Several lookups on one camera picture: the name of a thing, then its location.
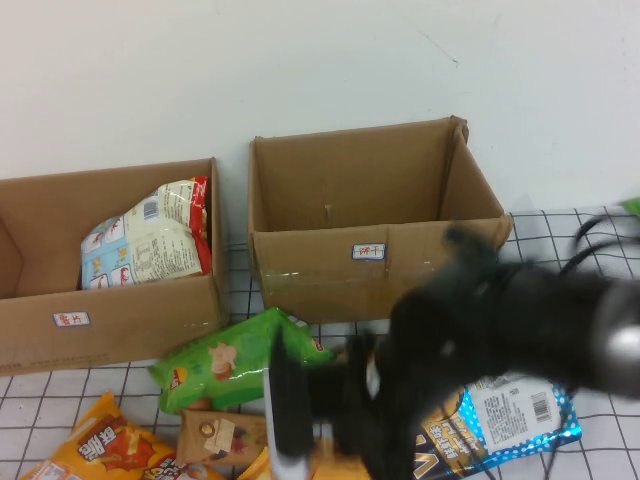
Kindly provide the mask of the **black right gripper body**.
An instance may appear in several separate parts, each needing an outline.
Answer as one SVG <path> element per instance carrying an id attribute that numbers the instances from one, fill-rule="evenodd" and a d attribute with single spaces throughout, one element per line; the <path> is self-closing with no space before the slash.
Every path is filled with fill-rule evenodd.
<path id="1" fill-rule="evenodd" d="M 349 417 L 367 425 L 414 425 L 478 371 L 475 334 L 463 323 L 461 288 L 481 267 L 497 263 L 496 248 L 467 227 L 449 227 L 453 258 L 394 305 L 388 333 L 348 343 Z"/>

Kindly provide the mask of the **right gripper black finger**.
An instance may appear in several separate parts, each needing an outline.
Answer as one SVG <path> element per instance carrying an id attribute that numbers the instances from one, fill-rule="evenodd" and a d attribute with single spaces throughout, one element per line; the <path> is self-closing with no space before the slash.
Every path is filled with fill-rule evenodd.
<path id="1" fill-rule="evenodd" d="M 343 455 L 363 456 L 370 449 L 370 422 L 366 419 L 335 419 L 332 421 L 336 449 Z"/>
<path id="2" fill-rule="evenodd" d="M 416 400 L 370 402 L 367 410 L 375 432 L 364 456 L 370 477 L 411 479 L 418 410 Z"/>

